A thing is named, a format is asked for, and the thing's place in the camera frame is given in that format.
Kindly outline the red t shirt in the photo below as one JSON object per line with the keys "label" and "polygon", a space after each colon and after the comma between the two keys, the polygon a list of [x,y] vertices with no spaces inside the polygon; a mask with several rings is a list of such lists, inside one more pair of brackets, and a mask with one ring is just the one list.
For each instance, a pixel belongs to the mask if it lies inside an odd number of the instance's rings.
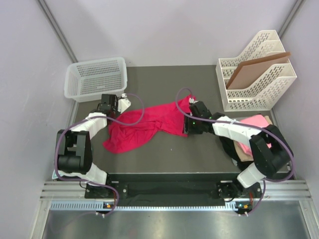
{"label": "red t shirt", "polygon": [[133,126],[112,122],[108,127],[109,138],[103,147],[111,153],[125,153],[143,146],[157,132],[186,137],[183,132],[184,115],[175,102],[148,107],[138,124]]}

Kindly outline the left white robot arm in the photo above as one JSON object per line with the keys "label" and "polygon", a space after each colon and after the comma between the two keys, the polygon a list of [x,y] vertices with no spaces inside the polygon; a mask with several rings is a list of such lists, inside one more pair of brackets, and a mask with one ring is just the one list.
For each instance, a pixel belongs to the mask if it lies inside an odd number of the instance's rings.
{"label": "left white robot arm", "polygon": [[101,197],[109,197],[113,185],[107,182],[107,172],[93,163],[91,139],[108,125],[107,117],[113,118],[118,109],[116,95],[103,94],[101,102],[85,119],[76,123],[70,129],[57,133],[55,152],[55,173],[61,179],[78,178],[82,182],[96,186],[96,192]]}

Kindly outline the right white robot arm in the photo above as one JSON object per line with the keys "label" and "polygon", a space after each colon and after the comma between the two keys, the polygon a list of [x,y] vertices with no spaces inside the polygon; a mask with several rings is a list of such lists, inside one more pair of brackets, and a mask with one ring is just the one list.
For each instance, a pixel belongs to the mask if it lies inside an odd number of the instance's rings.
{"label": "right white robot arm", "polygon": [[232,185],[238,197],[244,197],[258,181],[275,175],[293,160],[293,152],[275,125],[259,127],[244,124],[224,114],[212,114],[204,102],[189,100],[190,113],[184,113],[184,133],[204,132],[228,138],[247,146],[252,152],[253,163],[243,170]]}

